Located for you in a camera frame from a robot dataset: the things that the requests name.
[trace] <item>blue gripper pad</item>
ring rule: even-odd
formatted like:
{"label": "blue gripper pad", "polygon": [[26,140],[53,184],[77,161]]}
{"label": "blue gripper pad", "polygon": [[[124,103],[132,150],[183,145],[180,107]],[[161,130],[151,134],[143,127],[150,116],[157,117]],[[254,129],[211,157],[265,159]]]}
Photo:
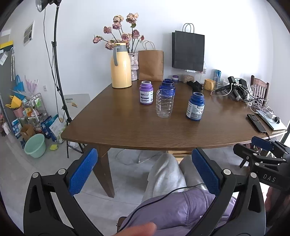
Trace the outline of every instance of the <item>blue gripper pad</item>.
{"label": "blue gripper pad", "polygon": [[252,137],[252,143],[255,144],[257,147],[260,147],[266,151],[272,151],[273,146],[270,141],[264,140],[262,138],[259,138],[257,136]]}
{"label": "blue gripper pad", "polygon": [[69,179],[68,190],[71,196],[80,193],[97,161],[98,152],[92,148]]}
{"label": "blue gripper pad", "polygon": [[220,193],[220,179],[216,176],[215,172],[211,168],[206,160],[198,149],[194,149],[191,154],[191,159],[193,164],[195,165],[199,175],[201,176],[203,182],[205,183],[208,191],[211,194],[219,195]]}

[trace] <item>table surface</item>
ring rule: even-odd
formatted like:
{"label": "table surface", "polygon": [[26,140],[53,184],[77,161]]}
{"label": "table surface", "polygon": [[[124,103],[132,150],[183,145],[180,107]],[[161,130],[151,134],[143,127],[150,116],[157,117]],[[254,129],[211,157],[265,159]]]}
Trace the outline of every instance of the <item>table surface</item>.
{"label": "table surface", "polygon": [[[205,108],[200,121],[186,118],[192,89],[176,83],[173,112],[170,118],[160,118],[155,111],[156,91],[160,81],[152,81],[154,102],[139,102],[140,81],[132,86],[114,89],[109,85],[96,96],[62,133],[64,140],[106,145],[115,148],[144,150],[192,150],[196,147],[215,148],[248,143],[253,136],[266,138],[257,132],[246,118],[252,113],[243,102],[228,96],[214,97],[203,91]],[[271,137],[270,127],[258,117]]]}

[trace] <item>door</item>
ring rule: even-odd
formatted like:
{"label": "door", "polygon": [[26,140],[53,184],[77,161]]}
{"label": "door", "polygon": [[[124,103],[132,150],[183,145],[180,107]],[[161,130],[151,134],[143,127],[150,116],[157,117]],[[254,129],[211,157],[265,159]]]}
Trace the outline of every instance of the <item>door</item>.
{"label": "door", "polygon": [[3,115],[5,120],[7,121],[11,131],[12,125],[11,122],[16,119],[12,109],[5,106],[5,104],[11,103],[10,95],[13,96],[14,92],[12,92],[14,86],[16,85],[15,80],[11,81],[11,51],[7,52],[8,57],[3,65],[0,65],[0,101],[3,109]]}

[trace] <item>gray jug handle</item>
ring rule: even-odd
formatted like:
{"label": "gray jug handle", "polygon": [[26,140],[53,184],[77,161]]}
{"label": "gray jug handle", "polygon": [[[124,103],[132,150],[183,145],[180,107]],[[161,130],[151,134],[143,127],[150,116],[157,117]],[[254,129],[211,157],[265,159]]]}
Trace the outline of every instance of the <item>gray jug handle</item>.
{"label": "gray jug handle", "polygon": [[120,47],[115,46],[115,47],[114,47],[114,51],[113,51],[113,58],[114,58],[115,66],[118,66],[118,62],[117,62],[117,49],[119,49],[119,48],[120,48]]}

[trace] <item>white wall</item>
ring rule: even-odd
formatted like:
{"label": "white wall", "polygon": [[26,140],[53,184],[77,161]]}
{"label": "white wall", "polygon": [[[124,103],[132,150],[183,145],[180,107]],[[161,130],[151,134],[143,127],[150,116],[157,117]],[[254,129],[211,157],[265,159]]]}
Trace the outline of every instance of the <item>white wall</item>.
{"label": "white wall", "polygon": [[269,106],[287,126],[290,120],[290,34],[272,6],[266,4],[273,33],[273,73]]}
{"label": "white wall", "polygon": [[[93,35],[103,34],[111,26],[113,16],[139,13],[137,27],[156,49],[164,51],[164,77],[186,74],[171,67],[171,32],[184,23],[195,25],[195,33],[205,35],[207,77],[212,69],[222,71],[222,78],[253,74],[270,82],[273,70],[273,37],[266,0],[181,0],[170,4],[165,0],[120,3],[119,1],[63,0],[57,28],[58,61],[64,94],[89,93],[91,99],[110,84],[109,61],[112,51],[104,43],[93,44]],[[54,85],[43,38],[43,15],[34,0],[24,0],[13,12],[3,30],[11,29],[14,40],[16,72],[24,79],[39,79],[39,91],[50,114],[55,114]],[[55,5],[46,8],[46,36],[50,54],[53,40]],[[22,36],[35,21],[33,40],[25,47]],[[129,24],[123,28],[130,32]],[[48,92],[43,91],[47,85]]]}

